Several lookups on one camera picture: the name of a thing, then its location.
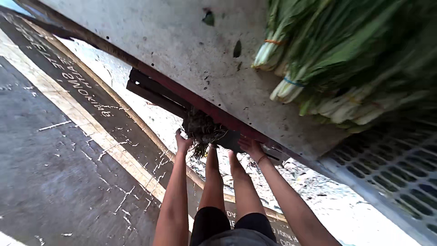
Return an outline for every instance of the bracelet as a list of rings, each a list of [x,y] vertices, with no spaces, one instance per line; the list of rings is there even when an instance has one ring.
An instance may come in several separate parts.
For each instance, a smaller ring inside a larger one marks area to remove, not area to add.
[[[262,161],[264,158],[266,158],[267,157],[267,155],[263,155],[263,156],[261,156],[261,158],[257,161],[257,165],[259,165],[260,164],[260,161]]]

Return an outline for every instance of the blue rubber band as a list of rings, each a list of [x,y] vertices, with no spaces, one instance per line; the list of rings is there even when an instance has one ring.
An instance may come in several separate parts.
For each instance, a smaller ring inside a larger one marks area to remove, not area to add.
[[[284,80],[285,80],[286,82],[290,83],[290,84],[294,84],[294,85],[299,86],[299,87],[305,87],[303,84],[293,82],[293,81],[291,81],[291,80],[288,80],[288,79],[285,78],[285,77],[284,77]]]

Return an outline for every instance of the wrist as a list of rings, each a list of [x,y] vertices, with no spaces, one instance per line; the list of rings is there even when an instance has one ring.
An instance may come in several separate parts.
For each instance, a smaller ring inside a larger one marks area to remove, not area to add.
[[[266,154],[264,152],[260,152],[260,153],[251,153],[249,155],[256,163],[258,163],[260,159]]]
[[[178,149],[176,155],[187,156],[188,150]]]

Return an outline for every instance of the rubber band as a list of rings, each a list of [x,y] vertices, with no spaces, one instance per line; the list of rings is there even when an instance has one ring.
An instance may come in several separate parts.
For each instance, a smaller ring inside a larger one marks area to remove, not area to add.
[[[284,77],[284,80],[285,80],[286,82],[290,83],[290,84],[294,84],[294,85],[299,86],[299,87],[305,87],[303,84],[301,84],[301,83],[297,83],[297,82],[293,82],[293,81],[291,81],[291,80],[288,80],[288,79],[285,78],[285,77]]]
[[[357,105],[360,105],[360,104],[361,104],[361,103],[360,103],[359,101],[357,101],[354,97],[350,97],[350,96],[348,96],[347,99],[349,99],[349,101],[350,101],[351,103],[355,103],[355,104],[357,104]]]
[[[272,44],[275,44],[275,45],[281,45],[282,44],[281,41],[276,41],[276,40],[273,40],[273,39],[266,39],[266,40],[264,40],[264,42],[272,43]]]
[[[262,161],[264,158],[267,158],[267,155],[263,155],[263,156],[261,156],[261,158],[257,161],[257,164],[259,165],[259,164],[260,164],[260,161]]]

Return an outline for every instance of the hand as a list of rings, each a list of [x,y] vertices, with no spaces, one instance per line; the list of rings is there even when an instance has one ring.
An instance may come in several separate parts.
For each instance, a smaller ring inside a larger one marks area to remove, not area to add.
[[[248,153],[256,162],[265,155],[261,145],[254,139],[241,135],[238,144],[240,145],[240,148]]]
[[[183,153],[187,153],[188,149],[193,145],[193,139],[188,138],[185,139],[180,135],[180,128],[176,131],[176,143],[177,143],[177,151],[182,151]]]

